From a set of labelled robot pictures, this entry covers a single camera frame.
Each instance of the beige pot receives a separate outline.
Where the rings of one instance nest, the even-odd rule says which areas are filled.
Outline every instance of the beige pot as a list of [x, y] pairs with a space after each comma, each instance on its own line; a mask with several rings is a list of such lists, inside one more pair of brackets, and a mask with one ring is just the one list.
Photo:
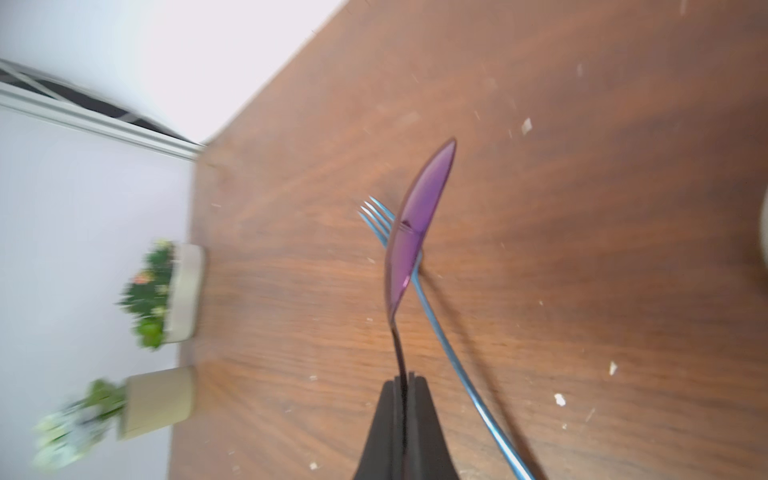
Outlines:
[[165, 343], [183, 342], [194, 334], [205, 266], [205, 253], [198, 245], [177, 243], [175, 255], [168, 311], [163, 322]]
[[181, 422], [192, 413], [193, 400], [192, 367], [128, 377], [118, 437], [132, 439]]
[[763, 200], [763, 212], [760, 214], [760, 245], [763, 246], [763, 260], [768, 265], [768, 190]]

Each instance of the fork handle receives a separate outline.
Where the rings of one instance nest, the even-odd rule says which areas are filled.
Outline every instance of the fork handle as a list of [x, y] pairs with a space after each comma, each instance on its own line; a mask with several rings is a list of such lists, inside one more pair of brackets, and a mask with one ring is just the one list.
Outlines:
[[426, 313], [427, 318], [429, 319], [429, 323], [432, 324], [432, 329], [435, 330], [437, 340], [440, 342], [443, 351], [445, 351], [445, 354], [448, 356], [448, 360], [451, 362], [453, 369], [456, 371], [458, 379], [461, 380], [464, 389], [469, 394], [469, 398], [472, 399], [472, 403], [475, 404], [475, 408], [482, 417], [482, 421], [491, 432], [493, 439], [496, 441], [496, 445], [498, 445], [499, 449], [501, 449], [505, 460], [509, 464], [509, 468], [511, 468], [515, 473], [515, 476], [518, 478], [518, 480], [535, 480], [531, 472], [528, 470], [528, 467], [525, 466], [525, 463], [520, 457], [520, 454], [518, 454], [515, 450], [515, 447], [512, 446], [512, 443], [509, 441], [504, 431], [502, 431], [502, 428], [498, 425], [496, 419], [493, 418], [493, 415], [491, 414], [490, 410], [488, 410], [488, 407], [485, 406], [485, 403], [482, 401], [480, 394], [475, 389], [475, 386], [472, 385], [472, 381], [469, 379], [469, 376], [464, 370], [462, 363], [458, 360], [456, 352], [453, 351], [451, 343], [448, 341], [448, 338], [442, 331], [440, 322], [437, 321], [435, 312], [432, 311], [432, 307], [429, 305], [429, 301], [427, 300], [426, 295], [424, 295], [422, 284], [419, 282], [418, 267], [416, 270], [413, 270], [413, 274], [411, 275], [411, 282], [413, 282], [416, 295], [419, 296], [419, 301], [422, 303], [424, 313]]

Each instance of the wooden table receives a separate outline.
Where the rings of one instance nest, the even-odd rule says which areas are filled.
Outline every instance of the wooden table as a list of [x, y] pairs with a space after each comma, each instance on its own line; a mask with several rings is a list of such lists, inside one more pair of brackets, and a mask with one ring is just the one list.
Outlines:
[[[356, 208], [450, 136], [427, 294], [537, 478], [768, 478], [766, 60], [762, 1], [353, 0], [200, 158], [170, 478], [351, 478], [396, 374]], [[461, 477], [512, 478], [399, 325]]]

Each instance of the white flower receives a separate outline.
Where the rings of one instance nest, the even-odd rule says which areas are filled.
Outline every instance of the white flower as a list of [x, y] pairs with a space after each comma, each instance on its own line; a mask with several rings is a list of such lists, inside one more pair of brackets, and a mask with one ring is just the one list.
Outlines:
[[82, 403], [74, 402], [43, 417], [35, 427], [40, 438], [34, 465], [43, 470], [55, 470], [85, 456], [109, 428], [110, 422], [100, 419], [100, 414], [100, 406], [84, 407]]
[[50, 472], [65, 467], [70, 463], [83, 458], [83, 456], [84, 453], [78, 452], [73, 445], [69, 445], [66, 442], [57, 442], [40, 450], [40, 452], [35, 455], [33, 464], [41, 470]]

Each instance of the blue fork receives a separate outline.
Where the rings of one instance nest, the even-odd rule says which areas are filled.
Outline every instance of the blue fork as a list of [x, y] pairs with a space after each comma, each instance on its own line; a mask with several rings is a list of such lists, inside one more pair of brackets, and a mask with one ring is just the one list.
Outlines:
[[[382, 205], [382, 203], [377, 199], [373, 197], [369, 198], [375, 206], [365, 202], [366, 206], [360, 207], [362, 211], [365, 212], [365, 215], [362, 212], [358, 212], [358, 214], [361, 216], [363, 221], [368, 224], [371, 230], [373, 230], [373, 233], [376, 235], [376, 237], [379, 238], [379, 241], [382, 243], [384, 248], [386, 248], [387, 240], [389, 239], [389, 232], [392, 229], [392, 222], [395, 221], [395, 215], [389, 211], [387, 207], [384, 207], [384, 205]], [[419, 264], [421, 264], [421, 262], [422, 253], [419, 252], [419, 257], [416, 259], [416, 264], [413, 267], [413, 273], [411, 274], [411, 282], [413, 283], [413, 287], [416, 290], [416, 295], [419, 296], [419, 301], [422, 304], [424, 313], [426, 313], [427, 318], [429, 319], [429, 323], [432, 325], [432, 329], [435, 330], [435, 334], [437, 335], [437, 339], [439, 340], [442, 349], [448, 356], [448, 360], [451, 362], [453, 369], [456, 371], [458, 379], [461, 380], [464, 389], [469, 394], [469, 398], [472, 399], [472, 403], [475, 404], [475, 408], [482, 417], [485, 426], [488, 427], [488, 430], [491, 432], [493, 439], [496, 441], [496, 445], [498, 445], [499, 449], [501, 449], [505, 460], [517, 476], [518, 480], [534, 480], [533, 475], [531, 475], [528, 468], [525, 466], [525, 463], [515, 450], [515, 447], [512, 446], [512, 443], [507, 438], [507, 435], [502, 431], [501, 427], [496, 422], [496, 419], [493, 418], [493, 415], [488, 410], [488, 407], [485, 406], [485, 403], [482, 401], [482, 398], [478, 394], [478, 391], [475, 389], [475, 386], [472, 385], [472, 381], [469, 380], [469, 376], [464, 370], [462, 363], [458, 360], [456, 353], [453, 351], [451, 343], [448, 341], [448, 338], [442, 331], [442, 327], [437, 321], [437, 317], [435, 317], [435, 312], [432, 311], [432, 307], [429, 305], [429, 301], [427, 300], [426, 295], [424, 295], [422, 284], [419, 282]]]

